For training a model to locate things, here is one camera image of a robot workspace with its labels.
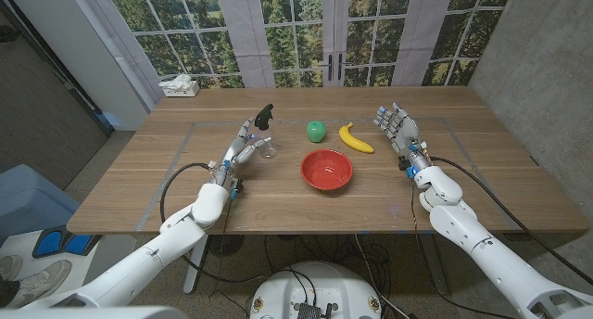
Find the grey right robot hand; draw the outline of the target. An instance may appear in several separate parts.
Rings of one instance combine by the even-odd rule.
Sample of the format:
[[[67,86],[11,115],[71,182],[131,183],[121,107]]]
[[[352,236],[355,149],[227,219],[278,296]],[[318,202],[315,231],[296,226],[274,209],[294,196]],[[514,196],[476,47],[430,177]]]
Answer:
[[[425,142],[421,139],[417,123],[397,103],[393,109],[380,107],[373,121],[387,136],[395,150],[398,167],[401,171],[412,168],[419,172],[432,165],[425,152]]]

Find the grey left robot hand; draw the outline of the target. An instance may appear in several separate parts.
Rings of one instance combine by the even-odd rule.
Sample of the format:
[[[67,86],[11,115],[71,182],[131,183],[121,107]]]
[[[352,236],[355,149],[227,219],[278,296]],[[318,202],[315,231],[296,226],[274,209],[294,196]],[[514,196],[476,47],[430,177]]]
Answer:
[[[236,138],[223,153],[218,166],[212,170],[209,182],[225,189],[231,187],[234,174],[247,163],[255,152],[271,142],[270,136],[253,135],[249,132],[254,118],[247,119],[240,127]]]

